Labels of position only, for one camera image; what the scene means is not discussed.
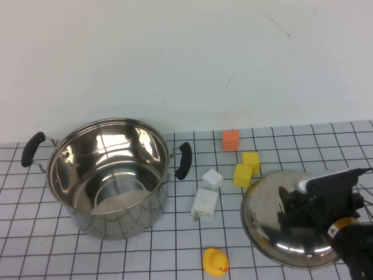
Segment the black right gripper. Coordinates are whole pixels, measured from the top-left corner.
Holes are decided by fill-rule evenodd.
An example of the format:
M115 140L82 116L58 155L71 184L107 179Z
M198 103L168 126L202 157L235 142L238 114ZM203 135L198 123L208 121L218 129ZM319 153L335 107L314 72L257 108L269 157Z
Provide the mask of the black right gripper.
M335 234L342 228L358 224L364 206L364 198L351 189L332 195L311 196L295 190L289 192L279 187L279 196L284 209L290 215L279 211L277 220L281 230L289 228L310 228L321 234Z

